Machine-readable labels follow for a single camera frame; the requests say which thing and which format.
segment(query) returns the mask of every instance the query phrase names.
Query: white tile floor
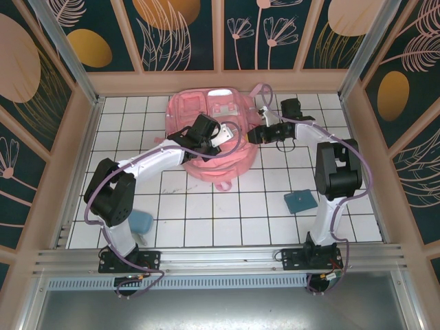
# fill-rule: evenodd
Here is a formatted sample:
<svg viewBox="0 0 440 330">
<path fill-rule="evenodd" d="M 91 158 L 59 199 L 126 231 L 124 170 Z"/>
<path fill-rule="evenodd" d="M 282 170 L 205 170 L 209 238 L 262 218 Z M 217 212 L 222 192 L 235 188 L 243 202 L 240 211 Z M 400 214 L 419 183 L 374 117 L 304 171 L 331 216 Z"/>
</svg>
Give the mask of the white tile floor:
<svg viewBox="0 0 440 330">
<path fill-rule="evenodd" d="M 335 94 L 277 94 L 273 104 L 296 97 L 303 113 L 340 138 L 349 130 Z M 165 137 L 164 112 L 168 96 L 107 98 L 93 144 L 82 194 L 98 162 L 106 157 L 123 160 L 156 145 Z M 262 105 L 261 97 L 256 105 Z M 280 146 L 289 150 L 292 141 Z M 290 214 L 283 196 L 314 184 L 314 155 L 303 144 L 289 153 L 275 145 L 262 145 L 252 168 L 233 180 L 229 192 L 219 192 L 211 183 L 186 174 L 181 166 L 164 171 L 136 186 L 134 208 L 153 215 L 148 233 L 149 248 L 236 245 L 283 245 L 302 243 L 310 230 L 316 209 Z M 68 248 L 100 248 L 105 245 L 97 226 L 84 222 L 83 196 L 72 226 Z M 381 241 L 382 237 L 368 198 L 352 201 L 345 210 L 338 236 L 352 242 Z"/>
</svg>

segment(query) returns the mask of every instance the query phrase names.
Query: blue sponge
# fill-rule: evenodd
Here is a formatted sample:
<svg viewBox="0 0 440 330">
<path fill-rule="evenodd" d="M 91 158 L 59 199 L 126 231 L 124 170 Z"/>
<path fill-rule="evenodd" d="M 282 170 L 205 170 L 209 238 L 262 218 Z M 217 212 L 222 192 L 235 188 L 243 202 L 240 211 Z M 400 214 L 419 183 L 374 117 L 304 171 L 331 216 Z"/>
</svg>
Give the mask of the blue sponge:
<svg viewBox="0 0 440 330">
<path fill-rule="evenodd" d="M 284 195 L 290 214 L 306 211 L 318 206 L 310 190 L 298 190 Z"/>
<path fill-rule="evenodd" d="M 132 210 L 129 215 L 129 225 L 131 232 L 143 235 L 146 234 L 153 224 L 153 216 L 151 214 Z"/>
</svg>

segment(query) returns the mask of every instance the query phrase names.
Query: pink backpack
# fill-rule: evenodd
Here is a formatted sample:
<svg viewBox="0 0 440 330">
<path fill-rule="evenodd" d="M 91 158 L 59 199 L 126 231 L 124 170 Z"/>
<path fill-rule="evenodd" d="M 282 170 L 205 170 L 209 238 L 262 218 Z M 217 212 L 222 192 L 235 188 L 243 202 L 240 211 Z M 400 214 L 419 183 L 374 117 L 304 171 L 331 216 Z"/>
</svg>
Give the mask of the pink backpack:
<svg viewBox="0 0 440 330">
<path fill-rule="evenodd" d="M 245 135 L 261 124 L 253 96 L 245 96 L 232 88 L 191 89 L 175 94 L 166 110 L 166 133 L 171 134 L 192 125 L 200 113 L 213 117 L 218 122 L 226 120 L 237 123 L 242 131 L 240 147 L 233 154 L 204 162 L 200 157 L 186 162 L 184 168 L 197 179 L 212 182 L 217 190 L 228 191 L 231 180 L 244 174 L 254 163 L 258 146 L 246 141 Z M 238 135 L 223 143 L 220 148 L 227 152 L 234 148 Z"/>
</svg>

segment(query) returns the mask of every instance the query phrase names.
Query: robotic arm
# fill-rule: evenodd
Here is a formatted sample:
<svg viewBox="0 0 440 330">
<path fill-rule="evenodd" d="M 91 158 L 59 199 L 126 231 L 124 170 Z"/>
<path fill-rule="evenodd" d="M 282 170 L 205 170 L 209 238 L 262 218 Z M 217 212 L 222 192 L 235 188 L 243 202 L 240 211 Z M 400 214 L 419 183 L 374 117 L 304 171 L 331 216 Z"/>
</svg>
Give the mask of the robotic arm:
<svg viewBox="0 0 440 330">
<path fill-rule="evenodd" d="M 300 103 L 296 98 L 282 101 L 281 111 L 285 118 L 297 121 L 313 120 L 312 117 L 302 115 Z M 287 261 L 283 262 L 283 266 L 288 270 L 324 270 L 328 268 L 329 260 L 339 260 L 339 266 L 342 267 L 340 251 L 331 234 L 331 222 L 337 205 L 343 199 L 354 196 L 355 191 L 362 185 L 360 160 L 352 151 L 325 136 L 316 127 L 309 124 L 278 122 L 278 118 L 277 122 L 274 122 L 274 116 L 267 115 L 267 112 L 267 108 L 261 109 L 260 114 L 266 119 L 266 125 L 252 129 L 247 134 L 249 142 L 262 144 L 293 138 L 305 143 L 316 156 L 315 184 L 320 200 L 316 220 L 307 233 L 302 249 L 291 251 L 289 256 L 283 252 L 283 259 Z M 344 141 L 358 149 L 355 140 Z M 334 231 L 338 229 L 345 205 L 346 203 L 343 203 L 335 215 Z"/>
<path fill-rule="evenodd" d="M 182 146 L 205 155 L 217 155 L 221 152 L 219 145 L 232 138 L 233 134 L 225 124 L 220 125 L 214 119 L 201 114 L 192 126 L 169 135 L 155 149 Z M 128 216 L 133 209 L 136 181 L 148 180 L 157 173 L 196 158 L 192 153 L 178 148 L 166 149 L 139 160 L 143 156 L 144 153 L 121 162 L 114 162 L 109 158 L 102 160 L 84 196 L 85 202 L 88 203 L 104 178 L 118 168 L 132 164 L 112 178 L 99 191 L 91 205 L 91 211 L 102 219 L 103 230 L 106 231 L 112 246 L 132 263 L 137 261 L 138 247 L 131 236 Z"/>
</svg>

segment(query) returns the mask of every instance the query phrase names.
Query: backpack handle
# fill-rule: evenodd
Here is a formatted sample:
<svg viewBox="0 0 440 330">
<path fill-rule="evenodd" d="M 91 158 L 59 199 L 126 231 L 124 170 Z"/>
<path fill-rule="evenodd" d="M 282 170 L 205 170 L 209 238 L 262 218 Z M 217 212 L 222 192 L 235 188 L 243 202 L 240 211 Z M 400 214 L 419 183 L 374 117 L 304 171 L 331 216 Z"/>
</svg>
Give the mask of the backpack handle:
<svg viewBox="0 0 440 330">
<path fill-rule="evenodd" d="M 231 181 L 225 181 L 225 182 L 221 182 L 219 184 L 214 184 L 214 187 L 218 190 L 218 191 L 229 191 L 232 188 L 232 182 Z"/>
</svg>

